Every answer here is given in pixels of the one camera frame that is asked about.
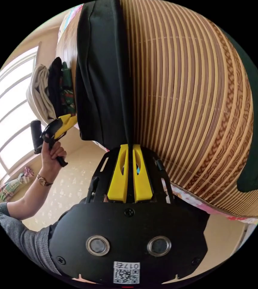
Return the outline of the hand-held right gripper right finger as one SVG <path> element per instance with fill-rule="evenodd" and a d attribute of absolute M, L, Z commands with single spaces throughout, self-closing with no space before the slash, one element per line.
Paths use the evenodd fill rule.
<path fill-rule="evenodd" d="M 153 193 L 140 145 L 133 145 L 132 156 L 135 202 L 150 201 L 153 197 Z"/>

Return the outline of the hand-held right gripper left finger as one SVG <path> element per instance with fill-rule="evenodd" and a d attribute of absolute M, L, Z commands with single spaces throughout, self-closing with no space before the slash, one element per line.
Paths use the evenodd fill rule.
<path fill-rule="evenodd" d="M 110 182 L 107 198 L 110 201 L 126 202 L 128 186 L 129 151 L 128 145 L 120 146 L 115 169 Z"/>

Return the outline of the person's left hand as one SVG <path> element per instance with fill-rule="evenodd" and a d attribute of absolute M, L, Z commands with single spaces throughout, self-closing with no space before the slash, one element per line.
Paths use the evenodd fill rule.
<path fill-rule="evenodd" d="M 48 143 L 43 142 L 41 151 L 42 168 L 39 172 L 40 177 L 45 178 L 49 183 L 53 183 L 61 170 L 61 165 L 57 157 L 65 159 L 66 155 L 67 153 L 59 141 L 55 142 L 51 149 Z"/>

